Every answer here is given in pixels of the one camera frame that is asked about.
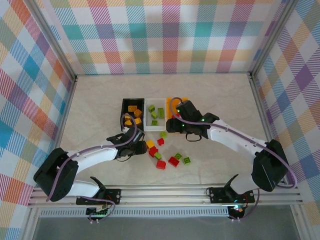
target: green block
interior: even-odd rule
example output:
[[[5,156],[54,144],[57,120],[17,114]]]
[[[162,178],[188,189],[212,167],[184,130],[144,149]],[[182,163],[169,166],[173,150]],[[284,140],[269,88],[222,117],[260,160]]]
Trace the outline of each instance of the green block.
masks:
[[[160,159],[161,159],[161,154],[160,154],[160,153],[158,153],[158,152],[157,152],[154,156],[155,156],[155,158],[156,158],[156,159],[158,159],[158,160],[160,160]]]
[[[149,112],[150,113],[152,113],[155,109],[156,109],[156,107],[154,105],[150,105],[149,106]]]
[[[153,111],[151,113],[151,117],[153,117],[153,119],[156,119],[158,117],[157,113],[155,111]]]
[[[168,136],[167,132],[166,131],[162,131],[160,132],[160,137],[163,138],[163,139],[166,139]]]
[[[182,155],[177,152],[174,157],[175,157],[176,159],[180,160],[180,159],[182,158]]]
[[[190,163],[191,163],[191,161],[190,161],[189,157],[186,157],[186,158],[183,159],[183,164],[184,165],[189,165]]]
[[[160,119],[165,118],[165,110],[162,107],[158,108],[158,115]]]

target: purple cable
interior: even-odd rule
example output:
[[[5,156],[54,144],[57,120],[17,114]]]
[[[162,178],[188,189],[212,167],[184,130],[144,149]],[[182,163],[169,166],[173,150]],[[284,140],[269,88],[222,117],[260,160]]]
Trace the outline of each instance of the purple cable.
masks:
[[[290,172],[290,174],[292,175],[292,178],[294,180],[294,184],[292,186],[281,186],[281,185],[278,185],[278,187],[280,188],[285,188],[285,189],[294,189],[297,187],[297,184],[298,184],[298,180],[297,180],[297,177],[294,173],[294,171],[291,169],[291,167],[278,155],[276,154],[275,152],[271,151],[269,148],[265,147],[265,146],[262,146],[261,144],[259,143],[256,143],[254,140],[242,135],[241,133],[235,131],[235,130],[232,130],[230,128],[227,128],[225,126],[222,126],[222,125],[219,125],[219,124],[215,124],[215,123],[209,123],[209,122],[194,122],[194,121],[187,121],[187,120],[184,120],[182,119],[181,117],[179,117],[178,115],[175,114],[174,110],[173,110],[173,107],[172,107],[172,103],[175,99],[179,99],[181,102],[182,102],[182,99],[180,97],[173,97],[170,101],[170,110],[172,112],[172,115],[180,120],[181,122],[183,123],[186,123],[186,124],[192,124],[192,125],[209,125],[209,126],[213,126],[213,127],[217,127],[217,128],[220,128],[220,129],[223,129],[223,130],[226,130],[226,131],[229,131],[231,133],[233,133],[234,135],[237,135],[238,137],[248,141],[249,143],[251,144],[254,144],[256,145],[257,147],[267,151],[268,153],[270,153],[271,155],[273,155],[274,157],[276,157],[287,169],[288,171]]]
[[[111,200],[106,200],[106,199],[96,199],[96,198],[92,198],[92,197],[87,197],[87,196],[80,196],[81,198],[84,198],[84,199],[88,199],[88,200],[92,200],[92,201],[98,201],[98,202],[106,202],[106,203],[111,203],[113,205],[113,208],[112,210],[106,215],[104,216],[103,218],[101,218],[99,220],[99,222],[103,222],[107,219],[107,217],[109,217],[109,215],[111,215],[114,210],[116,209],[116,204],[114,201],[111,201]],[[89,214],[89,220],[92,221],[92,218],[91,218],[91,215],[92,213]]]
[[[136,124],[135,119],[134,119],[131,115],[129,115],[129,114],[127,114],[127,113],[124,114],[124,115],[122,115],[122,117],[121,117],[121,127],[122,127],[122,128],[124,127],[123,119],[124,119],[124,117],[125,117],[126,115],[131,118],[131,120],[133,121],[133,124],[134,124],[134,133],[133,133],[133,135],[130,137],[130,139],[129,139],[128,141],[126,141],[126,142],[123,142],[123,143],[120,143],[120,144],[116,144],[116,145],[92,146],[92,147],[83,149],[83,150],[81,150],[81,151],[79,151],[79,152],[71,155],[70,157],[68,157],[68,158],[61,164],[61,166],[60,166],[60,168],[59,168],[59,170],[58,170],[58,172],[57,172],[57,174],[56,174],[56,176],[55,176],[55,179],[54,179],[54,181],[53,181],[53,185],[52,185],[50,194],[48,195],[47,199],[45,200],[46,202],[49,202],[49,200],[52,198],[52,196],[53,196],[53,194],[54,194],[54,192],[55,192],[55,190],[56,190],[57,183],[58,183],[59,177],[60,177],[60,175],[61,175],[62,169],[64,169],[64,167],[66,166],[66,164],[67,164],[71,159],[73,159],[74,157],[76,157],[77,154],[84,154],[84,153],[86,153],[86,152],[88,152],[88,151],[95,150],[95,149],[101,149],[101,148],[102,148],[102,149],[105,149],[105,148],[121,147],[121,146],[124,146],[124,145],[130,143],[130,142],[135,138],[138,127],[137,127],[137,124]]]

